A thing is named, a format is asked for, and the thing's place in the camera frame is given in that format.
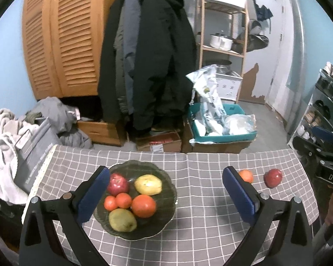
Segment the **large red apple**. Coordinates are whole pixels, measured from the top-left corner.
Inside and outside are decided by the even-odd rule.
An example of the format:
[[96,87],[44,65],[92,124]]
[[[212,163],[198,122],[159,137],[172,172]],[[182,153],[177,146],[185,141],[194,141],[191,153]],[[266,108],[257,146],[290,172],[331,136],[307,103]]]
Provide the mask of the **large red apple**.
[[128,193],[129,182],[121,174],[112,173],[107,187],[107,192],[112,196],[117,196],[120,193]]

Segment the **small red apple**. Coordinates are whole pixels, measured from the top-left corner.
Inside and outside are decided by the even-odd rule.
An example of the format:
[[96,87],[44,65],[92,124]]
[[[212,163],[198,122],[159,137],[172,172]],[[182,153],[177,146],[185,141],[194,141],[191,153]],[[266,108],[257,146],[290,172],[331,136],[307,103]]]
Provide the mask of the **small red apple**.
[[266,186],[270,189],[278,186],[283,179],[283,174],[279,169],[271,169],[267,173],[264,174],[264,182]]

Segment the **orange fruit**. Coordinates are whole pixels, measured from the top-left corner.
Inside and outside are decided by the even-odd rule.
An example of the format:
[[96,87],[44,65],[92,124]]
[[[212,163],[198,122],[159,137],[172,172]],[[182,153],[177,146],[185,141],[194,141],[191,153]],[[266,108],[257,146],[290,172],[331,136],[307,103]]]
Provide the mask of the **orange fruit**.
[[238,172],[241,178],[247,183],[253,183],[254,176],[253,173],[248,169],[243,169]]

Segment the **small tangerine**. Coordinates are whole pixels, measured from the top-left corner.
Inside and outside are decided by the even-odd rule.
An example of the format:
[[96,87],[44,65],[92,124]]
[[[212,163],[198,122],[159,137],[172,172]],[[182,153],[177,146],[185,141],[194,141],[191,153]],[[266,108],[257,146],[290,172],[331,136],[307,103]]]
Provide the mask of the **small tangerine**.
[[104,200],[104,208],[106,211],[111,212],[118,208],[118,205],[116,203],[114,196],[107,196]]
[[132,205],[132,198],[128,193],[119,193],[115,197],[115,203],[118,208],[128,209]]

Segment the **small tangerine right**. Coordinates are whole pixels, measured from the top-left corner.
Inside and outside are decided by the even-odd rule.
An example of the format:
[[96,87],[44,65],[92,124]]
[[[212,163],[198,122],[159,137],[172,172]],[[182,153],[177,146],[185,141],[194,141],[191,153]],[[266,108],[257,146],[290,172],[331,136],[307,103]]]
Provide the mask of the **small tangerine right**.
[[118,208],[128,209],[132,205],[132,198],[128,193],[119,193],[115,197],[115,203]]

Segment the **large orange in plate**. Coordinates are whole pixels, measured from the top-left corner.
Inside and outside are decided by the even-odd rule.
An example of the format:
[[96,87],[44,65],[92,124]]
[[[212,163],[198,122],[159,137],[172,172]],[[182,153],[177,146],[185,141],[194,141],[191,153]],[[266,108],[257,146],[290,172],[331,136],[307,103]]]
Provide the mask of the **large orange in plate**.
[[132,200],[132,212],[139,218],[149,218],[157,210],[156,201],[148,195],[138,195]]

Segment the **dark glass fruit plate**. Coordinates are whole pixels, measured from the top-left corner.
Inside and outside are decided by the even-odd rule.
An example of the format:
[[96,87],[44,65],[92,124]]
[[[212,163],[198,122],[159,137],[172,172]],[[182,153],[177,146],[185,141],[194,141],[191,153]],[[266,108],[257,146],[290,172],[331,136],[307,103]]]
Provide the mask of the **dark glass fruit plate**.
[[129,182],[129,192],[132,200],[138,195],[134,186],[135,180],[146,174],[156,176],[162,181],[162,192],[158,195],[151,196],[157,205],[155,214],[149,218],[139,218],[132,212],[131,207],[128,208],[134,215],[137,221],[137,228],[132,232],[117,232],[113,230],[109,224],[109,213],[104,208],[104,200],[107,196],[112,196],[107,191],[101,197],[95,211],[94,217],[101,224],[102,228],[109,234],[123,238],[125,240],[140,240],[143,238],[152,237],[161,230],[172,220],[176,211],[177,192],[176,187],[171,181],[170,176],[164,171],[159,169],[155,164],[150,162],[139,162],[130,160],[124,163],[116,164],[110,168],[111,174],[121,174]]

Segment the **yellow pear back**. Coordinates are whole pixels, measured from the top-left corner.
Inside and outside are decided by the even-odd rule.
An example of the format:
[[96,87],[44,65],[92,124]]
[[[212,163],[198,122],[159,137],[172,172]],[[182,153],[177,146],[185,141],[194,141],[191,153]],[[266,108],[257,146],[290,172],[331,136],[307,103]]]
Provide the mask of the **yellow pear back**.
[[162,192],[162,181],[151,174],[138,177],[134,186],[137,192],[142,195],[154,196]]

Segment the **cardboard box under crate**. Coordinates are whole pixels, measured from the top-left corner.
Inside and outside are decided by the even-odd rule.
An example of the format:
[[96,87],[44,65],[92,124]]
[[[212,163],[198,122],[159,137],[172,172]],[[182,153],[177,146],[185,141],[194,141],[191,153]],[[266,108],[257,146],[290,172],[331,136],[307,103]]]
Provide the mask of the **cardboard box under crate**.
[[242,150],[248,148],[253,141],[240,141],[230,143],[191,143],[193,138],[190,123],[187,119],[184,119],[184,129],[182,134],[182,153],[230,153],[239,154]]

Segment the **clear plastic bag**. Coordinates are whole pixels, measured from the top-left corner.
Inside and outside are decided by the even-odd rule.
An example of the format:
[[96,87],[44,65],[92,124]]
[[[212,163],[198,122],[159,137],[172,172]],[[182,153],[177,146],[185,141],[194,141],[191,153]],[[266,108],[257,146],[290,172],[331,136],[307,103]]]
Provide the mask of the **clear plastic bag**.
[[247,135],[257,131],[254,114],[233,114],[226,117],[224,133],[227,135]]

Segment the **white storage box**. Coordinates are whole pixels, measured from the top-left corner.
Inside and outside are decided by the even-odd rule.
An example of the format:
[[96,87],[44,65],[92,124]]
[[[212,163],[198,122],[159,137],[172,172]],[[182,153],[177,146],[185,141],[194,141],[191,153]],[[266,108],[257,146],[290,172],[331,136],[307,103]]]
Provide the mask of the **white storage box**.
[[217,92],[221,99],[236,101],[239,89],[241,88],[242,77],[235,71],[227,74],[216,74]]

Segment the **teal plastic crate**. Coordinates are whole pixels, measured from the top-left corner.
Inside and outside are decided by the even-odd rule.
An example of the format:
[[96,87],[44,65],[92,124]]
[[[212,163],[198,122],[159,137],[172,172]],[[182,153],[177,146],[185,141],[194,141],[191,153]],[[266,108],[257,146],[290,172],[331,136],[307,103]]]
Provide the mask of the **teal plastic crate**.
[[238,104],[224,104],[225,116],[208,115],[200,103],[189,107],[188,121],[195,143],[253,141],[257,136],[256,117],[247,115]]

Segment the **wooden shelf rack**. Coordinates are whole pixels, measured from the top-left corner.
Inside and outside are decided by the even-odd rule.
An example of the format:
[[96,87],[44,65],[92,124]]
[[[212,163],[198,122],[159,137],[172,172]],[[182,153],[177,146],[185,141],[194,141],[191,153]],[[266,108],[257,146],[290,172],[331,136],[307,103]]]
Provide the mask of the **wooden shelf rack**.
[[[218,63],[220,67],[229,68],[228,71],[221,70],[220,74],[235,71],[243,78],[248,46],[247,0],[200,0],[198,14],[200,15],[200,29],[197,34],[199,68]],[[210,46],[210,36],[215,33],[225,34],[234,39],[230,51]],[[237,103],[240,91],[241,88],[235,102],[225,101]]]

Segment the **black hanging coat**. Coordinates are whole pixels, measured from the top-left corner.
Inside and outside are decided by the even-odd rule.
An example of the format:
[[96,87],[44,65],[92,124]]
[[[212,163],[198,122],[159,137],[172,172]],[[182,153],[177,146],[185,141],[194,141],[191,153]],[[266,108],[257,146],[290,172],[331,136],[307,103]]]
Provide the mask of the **black hanging coat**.
[[197,48],[184,0],[115,0],[100,58],[103,119],[130,136],[179,129],[188,111]]

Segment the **wooden louvred wardrobe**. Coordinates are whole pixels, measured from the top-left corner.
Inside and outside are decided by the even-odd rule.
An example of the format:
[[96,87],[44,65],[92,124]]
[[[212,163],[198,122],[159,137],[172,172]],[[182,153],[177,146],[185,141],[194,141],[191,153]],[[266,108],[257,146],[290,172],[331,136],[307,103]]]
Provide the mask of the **wooden louvred wardrobe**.
[[95,96],[114,0],[24,0],[23,49],[34,96]]

